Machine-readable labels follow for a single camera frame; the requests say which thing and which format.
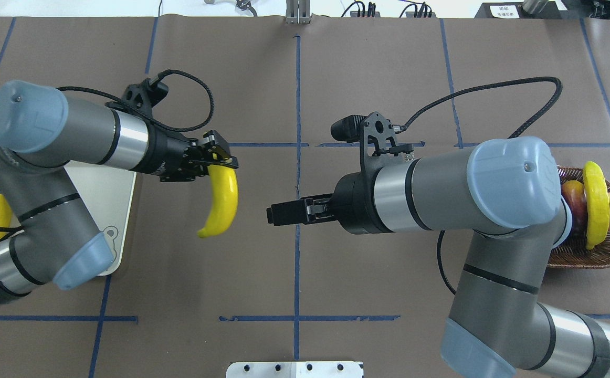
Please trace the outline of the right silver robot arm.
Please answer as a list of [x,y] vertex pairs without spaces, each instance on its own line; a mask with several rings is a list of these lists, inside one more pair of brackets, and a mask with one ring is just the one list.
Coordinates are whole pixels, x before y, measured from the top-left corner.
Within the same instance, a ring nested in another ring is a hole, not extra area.
[[471,229],[441,357],[465,377],[610,377],[610,324],[546,306],[553,247],[571,230],[559,169],[536,137],[422,159],[403,144],[368,155],[332,194],[272,204],[270,224],[338,221],[351,234]]

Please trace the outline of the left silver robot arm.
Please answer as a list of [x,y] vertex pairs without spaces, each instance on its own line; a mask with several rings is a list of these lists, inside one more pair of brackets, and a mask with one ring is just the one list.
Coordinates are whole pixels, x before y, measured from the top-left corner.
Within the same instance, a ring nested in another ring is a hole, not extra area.
[[116,259],[70,179],[70,161],[212,182],[212,210],[198,236],[223,234],[236,217],[238,161],[216,131],[187,138],[152,116],[169,89],[163,75],[129,85],[105,105],[68,88],[12,80],[0,88],[0,194],[20,225],[0,239],[0,306],[54,283],[70,290]]

